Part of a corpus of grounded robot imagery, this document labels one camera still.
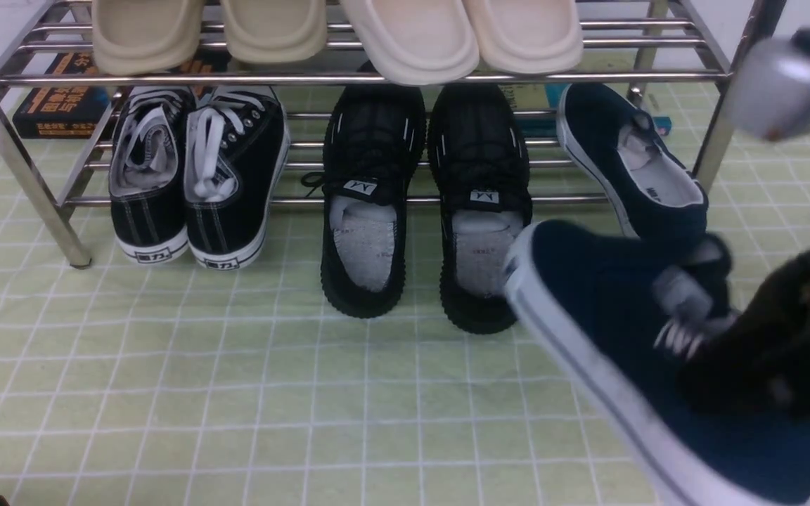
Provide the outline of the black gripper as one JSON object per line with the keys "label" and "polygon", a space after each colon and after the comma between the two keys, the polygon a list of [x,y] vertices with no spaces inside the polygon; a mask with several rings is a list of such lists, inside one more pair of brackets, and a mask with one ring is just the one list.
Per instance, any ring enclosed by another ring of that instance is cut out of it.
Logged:
{"label": "black gripper", "polygon": [[[733,257],[706,235],[683,269],[712,296],[729,296]],[[810,249],[771,273],[747,308],[679,371],[679,391],[704,413],[777,410],[810,415]]]}

